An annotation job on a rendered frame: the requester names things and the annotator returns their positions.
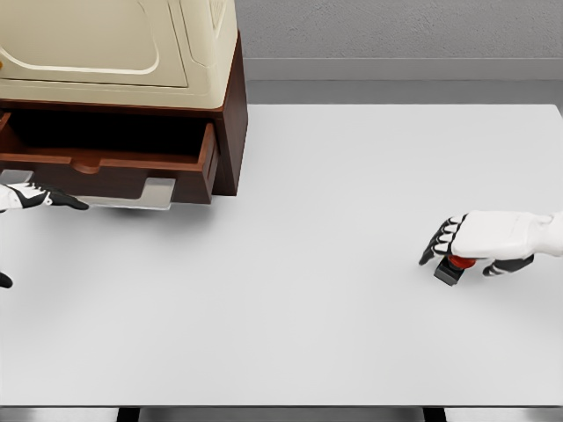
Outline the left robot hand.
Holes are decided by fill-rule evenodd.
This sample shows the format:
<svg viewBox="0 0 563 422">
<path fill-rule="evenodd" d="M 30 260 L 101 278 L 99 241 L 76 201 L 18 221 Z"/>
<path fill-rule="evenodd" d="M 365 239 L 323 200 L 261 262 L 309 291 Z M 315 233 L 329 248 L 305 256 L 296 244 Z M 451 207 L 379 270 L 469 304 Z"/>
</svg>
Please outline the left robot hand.
<svg viewBox="0 0 563 422">
<path fill-rule="evenodd" d="M 33 182 L 0 184 L 0 214 L 39 206 L 70 207 L 80 211 L 90 208 L 85 202 L 53 186 Z"/>
</svg>

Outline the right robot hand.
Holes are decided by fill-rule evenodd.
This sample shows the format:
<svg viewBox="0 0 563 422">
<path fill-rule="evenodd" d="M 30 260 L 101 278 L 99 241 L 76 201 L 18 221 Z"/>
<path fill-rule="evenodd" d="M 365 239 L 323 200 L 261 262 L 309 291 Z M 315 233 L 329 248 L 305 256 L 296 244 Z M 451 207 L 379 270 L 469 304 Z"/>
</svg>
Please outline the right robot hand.
<svg viewBox="0 0 563 422">
<path fill-rule="evenodd" d="M 490 259 L 492 263 L 483 269 L 487 277 L 514 273 L 531 264 L 538 253 L 553 256 L 552 214 L 474 210 L 450 217 L 431 237 L 419 264 L 424 266 L 436 256 L 456 255 Z"/>
</svg>

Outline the black switch with red button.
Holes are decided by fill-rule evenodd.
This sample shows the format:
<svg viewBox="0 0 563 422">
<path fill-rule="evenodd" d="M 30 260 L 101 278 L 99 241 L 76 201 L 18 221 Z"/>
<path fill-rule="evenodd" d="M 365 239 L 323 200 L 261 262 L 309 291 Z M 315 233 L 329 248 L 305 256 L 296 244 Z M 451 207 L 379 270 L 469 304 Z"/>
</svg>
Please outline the black switch with red button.
<svg viewBox="0 0 563 422">
<path fill-rule="evenodd" d="M 459 282 L 464 271 L 475 264 L 476 259 L 473 258 L 461 258 L 456 255 L 444 256 L 435 269 L 434 276 L 446 285 L 453 287 Z"/>
</svg>

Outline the brown drawer with silver handle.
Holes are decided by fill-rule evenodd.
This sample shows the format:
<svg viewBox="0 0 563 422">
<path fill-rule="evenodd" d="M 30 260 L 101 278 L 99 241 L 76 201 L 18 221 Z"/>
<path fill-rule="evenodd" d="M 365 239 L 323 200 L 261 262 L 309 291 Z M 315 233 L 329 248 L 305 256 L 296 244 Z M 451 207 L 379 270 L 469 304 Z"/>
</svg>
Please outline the brown drawer with silver handle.
<svg viewBox="0 0 563 422">
<path fill-rule="evenodd" d="M 30 171 L 75 196 L 138 199 L 148 178 L 169 178 L 172 201 L 209 204 L 218 156 L 206 120 L 23 109 L 0 117 L 0 171 Z"/>
</svg>

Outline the cream and brown cabinet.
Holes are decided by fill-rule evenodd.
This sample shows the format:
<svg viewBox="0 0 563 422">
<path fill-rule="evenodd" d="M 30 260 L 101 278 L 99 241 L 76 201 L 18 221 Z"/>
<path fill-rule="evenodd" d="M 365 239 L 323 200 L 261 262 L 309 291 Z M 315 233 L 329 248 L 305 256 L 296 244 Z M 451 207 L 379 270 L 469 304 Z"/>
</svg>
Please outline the cream and brown cabinet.
<svg viewBox="0 0 563 422">
<path fill-rule="evenodd" d="M 0 0 L 0 117 L 20 109 L 209 121 L 212 196 L 235 195 L 248 112 L 234 0 Z"/>
</svg>

